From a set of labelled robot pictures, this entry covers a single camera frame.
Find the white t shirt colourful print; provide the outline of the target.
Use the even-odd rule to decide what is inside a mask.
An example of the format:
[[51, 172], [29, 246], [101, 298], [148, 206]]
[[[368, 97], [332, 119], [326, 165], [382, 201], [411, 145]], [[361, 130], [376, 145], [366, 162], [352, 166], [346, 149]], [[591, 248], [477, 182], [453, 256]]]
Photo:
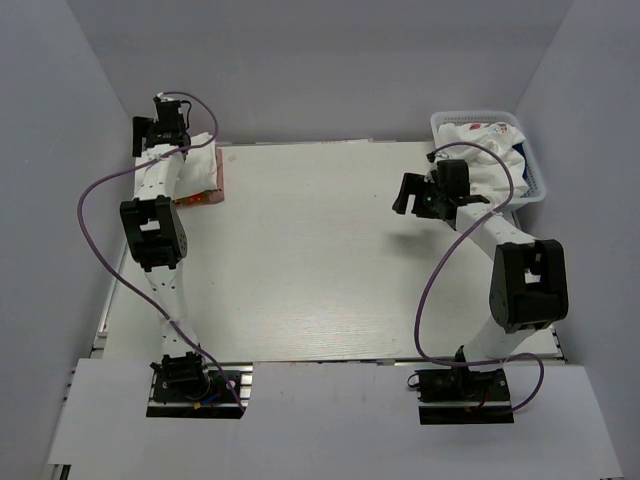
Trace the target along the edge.
[[[525, 136], [516, 127], [505, 122], [473, 122], [462, 125], [446, 123], [437, 133], [437, 145], [453, 142], [470, 142], [481, 145], [501, 158], [512, 178], [513, 199], [522, 197], [528, 190], [525, 174], [525, 158], [515, 146], [524, 142]], [[438, 153], [439, 159], [463, 159], [469, 167], [470, 192], [481, 195], [493, 205], [504, 202], [509, 194], [509, 182], [499, 162], [491, 154], [470, 146], [454, 146]]]

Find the white t shirt robot print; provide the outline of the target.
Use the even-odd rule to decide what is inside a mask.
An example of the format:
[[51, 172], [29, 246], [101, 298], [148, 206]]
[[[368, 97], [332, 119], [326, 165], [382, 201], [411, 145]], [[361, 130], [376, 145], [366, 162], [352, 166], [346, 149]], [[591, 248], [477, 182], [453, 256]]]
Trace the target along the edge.
[[[198, 135], [191, 136], [191, 144], [199, 145], [209, 141], [211, 138], [212, 135], [210, 133], [203, 132]], [[175, 188], [171, 198], [178, 200], [200, 194], [206, 190], [218, 189], [215, 146], [215, 140], [213, 140], [205, 147], [197, 149], [194, 148], [186, 153], [186, 160], [177, 175]], [[155, 152], [151, 152], [153, 150], [158, 150], [158, 148], [153, 147], [152, 149], [143, 151], [141, 157], [135, 158], [135, 165], [139, 166], [147, 163], [153, 157], [160, 155], [161, 152], [159, 151], [154, 155]], [[146, 170], [139, 169], [135, 172], [134, 196], [139, 197], [143, 187], [146, 188], [146, 190], [149, 190], [146, 184], [143, 185]]]

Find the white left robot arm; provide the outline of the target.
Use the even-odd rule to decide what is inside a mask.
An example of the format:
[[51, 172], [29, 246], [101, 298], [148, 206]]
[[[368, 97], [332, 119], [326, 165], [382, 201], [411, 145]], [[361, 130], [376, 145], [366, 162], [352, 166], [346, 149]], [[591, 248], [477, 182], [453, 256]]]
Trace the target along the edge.
[[176, 363], [194, 352], [197, 337], [187, 319], [183, 260], [187, 238], [173, 195], [190, 137], [178, 100], [154, 99], [154, 118], [132, 120], [133, 154], [143, 162], [142, 182], [134, 198], [120, 205], [127, 243], [134, 261], [145, 273], [152, 298], [161, 308], [162, 364]]

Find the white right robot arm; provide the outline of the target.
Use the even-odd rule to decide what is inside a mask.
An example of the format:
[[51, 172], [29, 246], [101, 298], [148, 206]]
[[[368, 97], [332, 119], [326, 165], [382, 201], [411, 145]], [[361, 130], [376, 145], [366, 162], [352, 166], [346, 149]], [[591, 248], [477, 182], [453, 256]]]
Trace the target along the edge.
[[472, 399], [488, 385], [485, 368], [524, 355], [514, 351], [527, 338], [568, 314], [565, 252], [554, 239], [537, 239], [507, 221], [497, 206], [470, 192], [469, 169], [462, 160], [445, 160], [427, 175], [405, 173], [392, 210], [442, 220], [459, 233], [436, 265], [419, 302], [427, 296], [453, 252], [470, 240], [492, 261], [490, 315], [452, 360], [453, 390]]

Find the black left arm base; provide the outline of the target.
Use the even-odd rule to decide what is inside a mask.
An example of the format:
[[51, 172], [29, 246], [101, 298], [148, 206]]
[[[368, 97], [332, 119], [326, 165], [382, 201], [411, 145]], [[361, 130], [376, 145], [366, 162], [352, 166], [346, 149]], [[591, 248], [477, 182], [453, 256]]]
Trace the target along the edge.
[[244, 415], [227, 382], [213, 366], [207, 367], [208, 379], [203, 383], [192, 381], [184, 387], [166, 380], [160, 366], [153, 370], [147, 418], [239, 420]]

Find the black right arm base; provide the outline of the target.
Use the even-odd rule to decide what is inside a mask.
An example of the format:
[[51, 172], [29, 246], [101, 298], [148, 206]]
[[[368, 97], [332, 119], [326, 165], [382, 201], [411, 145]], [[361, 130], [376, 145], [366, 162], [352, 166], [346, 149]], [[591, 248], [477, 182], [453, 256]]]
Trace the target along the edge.
[[503, 369], [466, 367], [416, 370], [407, 386], [418, 394], [421, 425], [512, 424], [511, 396]]

